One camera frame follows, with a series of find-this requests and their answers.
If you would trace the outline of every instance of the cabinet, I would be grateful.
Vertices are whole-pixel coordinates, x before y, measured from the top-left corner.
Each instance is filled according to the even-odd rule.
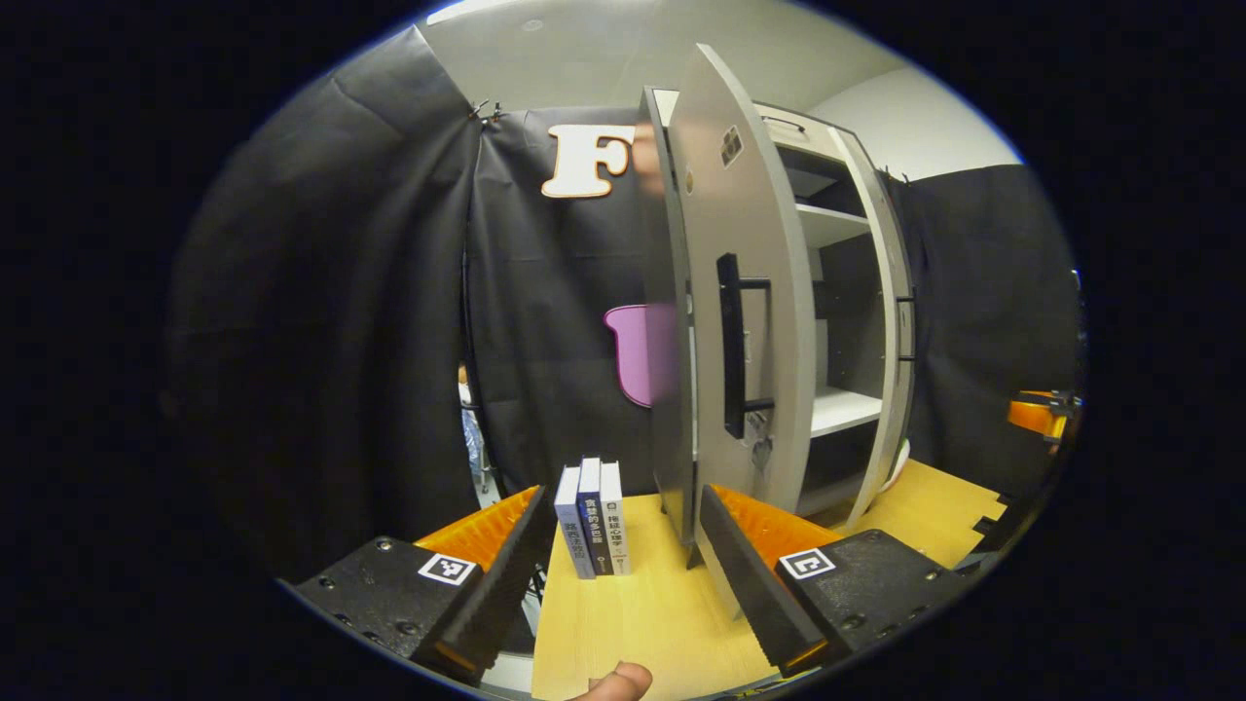
[[[873,166],[854,133],[753,102],[705,45],[639,115],[653,466],[682,543],[708,483],[855,523],[912,392],[908,266]]]

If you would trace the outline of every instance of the table surface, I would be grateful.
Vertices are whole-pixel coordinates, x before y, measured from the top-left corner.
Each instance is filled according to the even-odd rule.
[[[645,699],[704,696],[778,674],[749,621],[728,618],[709,570],[685,569],[687,554],[657,494],[623,499],[632,574],[581,580],[567,544],[554,538],[537,645],[532,696],[562,701],[588,690],[619,660],[653,672]]]
[[[982,540],[982,517],[998,520],[998,494],[916,461],[880,494],[856,532],[878,528],[951,568]],[[657,494],[623,499],[632,575],[581,580],[567,545],[554,538],[537,644],[532,696],[562,701],[619,660],[653,672],[647,700],[705,696],[778,674],[741,615],[731,620],[704,565],[687,554]]]
[[[999,493],[952,477],[925,463],[908,461],[896,484],[875,498],[851,532],[881,529],[944,568],[954,568],[984,538],[973,530],[978,519],[999,520]]]

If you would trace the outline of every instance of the black handle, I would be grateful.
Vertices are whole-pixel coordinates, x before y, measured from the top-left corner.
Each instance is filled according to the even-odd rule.
[[[805,133],[805,127],[802,127],[801,125],[799,125],[796,122],[789,122],[787,120],[780,120],[779,117],[771,117],[769,115],[761,115],[761,118],[763,120],[770,120],[773,122],[782,122],[785,125],[791,125],[791,126],[799,128],[801,133]]]
[[[740,276],[735,253],[718,259],[718,301],[723,313],[723,426],[726,433],[744,438],[744,415],[771,410],[774,400],[744,398],[744,306],[741,289],[770,289],[770,279]]]

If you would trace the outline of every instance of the book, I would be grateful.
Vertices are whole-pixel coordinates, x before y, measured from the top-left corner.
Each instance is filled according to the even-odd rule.
[[[558,492],[553,498],[553,513],[562,525],[562,537],[567,542],[571,562],[576,565],[576,574],[579,575],[579,579],[593,579],[597,575],[593,570],[593,560],[588,557],[584,527],[579,523],[579,507],[576,504],[578,492],[579,468],[563,468],[562,479],[558,481]]]
[[[623,524],[623,484],[619,464],[602,464],[602,514],[606,517],[606,544],[611,550],[614,574],[632,574],[632,559],[627,552],[627,528]]]
[[[606,543],[602,523],[602,461],[584,458],[579,462],[579,492],[576,496],[579,520],[584,527],[588,555],[593,559],[593,572],[598,575],[614,574],[611,567],[611,548]]]

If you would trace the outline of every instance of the hand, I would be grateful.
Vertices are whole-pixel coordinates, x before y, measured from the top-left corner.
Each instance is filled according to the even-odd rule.
[[[653,684],[653,674],[634,662],[621,661],[614,671],[589,680],[588,691],[571,701],[639,701]]]

